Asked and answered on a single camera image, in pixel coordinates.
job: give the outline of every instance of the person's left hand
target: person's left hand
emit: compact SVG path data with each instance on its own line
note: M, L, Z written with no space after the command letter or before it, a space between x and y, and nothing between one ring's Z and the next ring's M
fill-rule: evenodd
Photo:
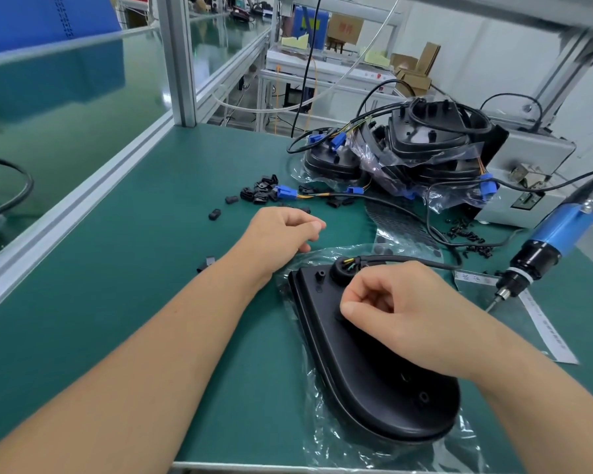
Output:
M316 241L325 227L324 221L300 209L261 208L227 256L252 267L265 284L297 252L310 251L307 241Z

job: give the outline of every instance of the white hose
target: white hose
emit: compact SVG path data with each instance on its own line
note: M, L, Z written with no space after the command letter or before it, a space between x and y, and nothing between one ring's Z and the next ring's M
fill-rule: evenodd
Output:
M360 63L362 61L362 58L364 57L364 55L367 54L367 52L371 49L371 47L376 42L378 36L380 35L380 33L382 32L384 27L389 23L389 20L391 19L391 16L393 16L393 13L395 13L395 9L398 6L399 2L400 2L400 0L397 0L395 2L395 4L393 5L393 8L391 8L391 11L389 11L389 14L387 15L386 19L383 21L382 26L380 27L380 29L378 30L378 32L376 33L374 38L371 40L371 43L369 43L369 45L367 46L367 49L364 50L362 55L358 56L358 59L351 66L351 68L349 68L349 70L347 70L347 72L344 75L342 75L338 79L337 82L335 82L331 87L326 89L323 93L317 94L314 98L310 98L309 100L306 100L304 103L312 103L312 102L315 102L316 100L320 100L324 96L327 96L328 94L331 94L333 91L336 90L336 87L340 84L340 82L342 80L344 80L348 76L348 74L351 73L354 68L356 68L356 66L358 66L358 63ZM288 106L286 108L272 108L272 109L265 109L265 110L257 110L257 109L253 109L253 108L243 108L240 106L230 105L228 103L223 102L214 93L211 93L211 96L217 102L217 104L222 105L225 108L232 108L237 111L245 111L246 113L283 113L283 112L288 112L288 111L295 111L299 108L299 105L294 105L294 106Z

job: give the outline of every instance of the person's right hand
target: person's right hand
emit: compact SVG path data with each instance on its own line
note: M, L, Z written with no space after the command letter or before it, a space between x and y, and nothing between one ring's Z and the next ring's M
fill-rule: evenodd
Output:
M475 382L520 339L416 261L359 271L340 309L412 363Z

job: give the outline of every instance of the white label strip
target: white label strip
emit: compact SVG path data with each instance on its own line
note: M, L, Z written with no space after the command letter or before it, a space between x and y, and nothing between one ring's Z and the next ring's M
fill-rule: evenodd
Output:
M484 274L470 273L466 271L455 271L455 279L459 281L473 282L475 284L485 284L486 286L495 286L498 278L496 276L485 276ZM549 319L540 309L540 306L534 301L529 289L523 291L519 298L521 299L525 309L529 313L530 318L534 322L538 334L543 338L547 348L551 351L554 358L559 363L579 364L575 354L571 352L567 343L558 334L558 331L552 326Z

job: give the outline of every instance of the fingernail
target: fingernail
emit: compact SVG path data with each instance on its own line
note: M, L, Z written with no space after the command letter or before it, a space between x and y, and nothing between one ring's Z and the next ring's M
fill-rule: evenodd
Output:
M356 303L353 302L343 303L340 305L340 312L344 316L351 316L355 309Z

